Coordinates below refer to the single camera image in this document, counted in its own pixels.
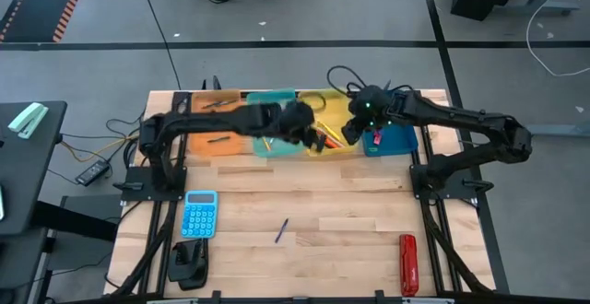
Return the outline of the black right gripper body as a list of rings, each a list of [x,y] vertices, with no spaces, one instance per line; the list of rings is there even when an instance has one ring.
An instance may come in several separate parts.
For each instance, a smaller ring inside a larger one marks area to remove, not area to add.
[[[365,132],[380,130],[393,123],[392,117],[387,113],[387,108],[375,105],[361,108],[355,115],[355,121],[356,126]]]

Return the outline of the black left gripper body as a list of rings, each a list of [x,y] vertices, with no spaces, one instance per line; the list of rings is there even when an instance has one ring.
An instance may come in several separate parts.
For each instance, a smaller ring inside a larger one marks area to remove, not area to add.
[[[281,139],[289,143],[307,143],[307,133],[315,132],[314,120],[303,121],[281,121]]]

